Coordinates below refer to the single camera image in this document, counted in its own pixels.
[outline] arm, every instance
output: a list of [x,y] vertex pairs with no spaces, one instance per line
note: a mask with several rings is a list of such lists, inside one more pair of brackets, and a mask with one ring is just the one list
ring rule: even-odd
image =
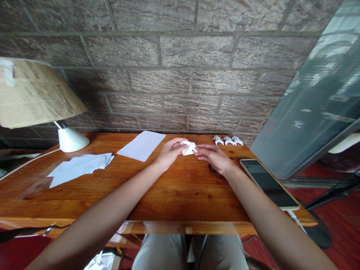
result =
[[159,157],[77,218],[26,269],[83,269],[106,245],[139,200],[176,157],[184,138],[166,142]]
[[222,174],[281,269],[337,269],[325,253],[216,145],[195,155]]

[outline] white lamp base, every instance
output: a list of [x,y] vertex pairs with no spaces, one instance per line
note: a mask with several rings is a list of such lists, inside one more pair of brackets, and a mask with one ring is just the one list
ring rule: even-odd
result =
[[63,152],[75,152],[83,149],[90,143],[90,140],[76,130],[67,127],[59,129],[59,144]]

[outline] charging cable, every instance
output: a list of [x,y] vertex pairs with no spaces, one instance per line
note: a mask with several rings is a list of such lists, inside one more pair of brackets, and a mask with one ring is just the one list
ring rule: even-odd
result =
[[288,212],[288,214],[292,217],[293,220],[295,220],[295,222],[300,226],[300,228],[304,231],[304,233],[308,234],[304,227],[301,225],[300,221],[297,219],[296,215],[294,214],[293,211],[291,210],[286,210],[286,212]]
[[9,173],[5,174],[3,177],[1,177],[1,178],[0,178],[0,181],[3,180],[5,177],[9,176],[10,174],[16,172],[18,169],[20,169],[20,168],[24,167],[25,165],[29,164],[31,161],[34,161],[34,160],[36,160],[36,159],[38,159],[38,158],[42,158],[43,156],[46,156],[46,155],[48,155],[48,154],[51,154],[51,153],[53,153],[53,152],[55,152],[55,151],[57,151],[57,150],[60,150],[60,148],[59,148],[59,149],[56,149],[56,150],[54,150],[54,151],[51,151],[51,152],[49,152],[49,153],[43,154],[43,155],[41,155],[41,156],[37,156],[37,157],[29,160],[28,162],[25,162],[25,163],[22,164],[21,166],[17,167],[16,169],[12,170],[11,172],[9,172]]

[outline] brick wall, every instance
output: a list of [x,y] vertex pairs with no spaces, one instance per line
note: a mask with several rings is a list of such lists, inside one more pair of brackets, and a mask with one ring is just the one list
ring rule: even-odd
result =
[[[342,0],[0,2],[0,55],[50,62],[81,132],[236,134],[251,145]],[[0,145],[48,148],[51,124]]]

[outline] phone screen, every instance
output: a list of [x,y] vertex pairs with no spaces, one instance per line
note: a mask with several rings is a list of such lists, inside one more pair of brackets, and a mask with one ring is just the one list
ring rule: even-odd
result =
[[240,161],[263,192],[279,207],[296,207],[298,204],[257,160]]

